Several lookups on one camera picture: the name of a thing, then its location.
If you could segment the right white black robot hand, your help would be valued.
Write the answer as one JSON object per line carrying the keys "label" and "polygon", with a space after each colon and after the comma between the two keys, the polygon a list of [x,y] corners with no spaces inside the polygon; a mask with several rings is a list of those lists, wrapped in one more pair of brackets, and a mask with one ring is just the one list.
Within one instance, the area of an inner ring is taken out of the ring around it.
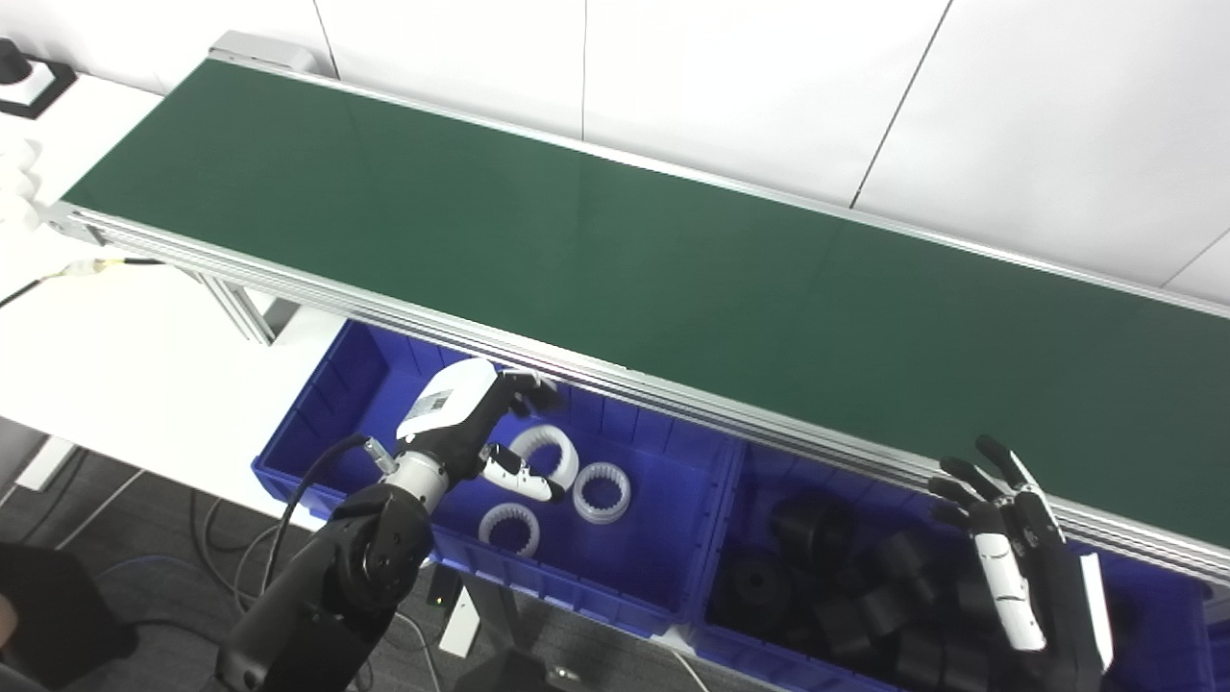
{"label": "right white black robot hand", "polygon": [[1098,691],[1116,658],[1101,559],[1066,540],[1041,483],[1011,447],[983,433],[975,450],[998,479],[958,457],[927,490],[938,522],[966,533],[1009,645],[1005,691]]}

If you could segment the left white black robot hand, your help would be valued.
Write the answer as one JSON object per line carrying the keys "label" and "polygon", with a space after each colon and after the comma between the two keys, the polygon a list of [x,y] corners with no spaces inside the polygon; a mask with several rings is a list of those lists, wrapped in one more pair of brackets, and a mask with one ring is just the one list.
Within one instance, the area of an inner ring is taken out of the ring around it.
{"label": "left white black robot hand", "polygon": [[384,482],[400,487],[434,513],[458,483],[485,478],[501,489],[556,503],[565,495],[558,482],[530,470],[522,456],[491,442],[498,422],[509,413],[558,407],[556,383],[526,369],[501,369],[491,360],[469,358],[440,369],[395,431],[396,468]]}

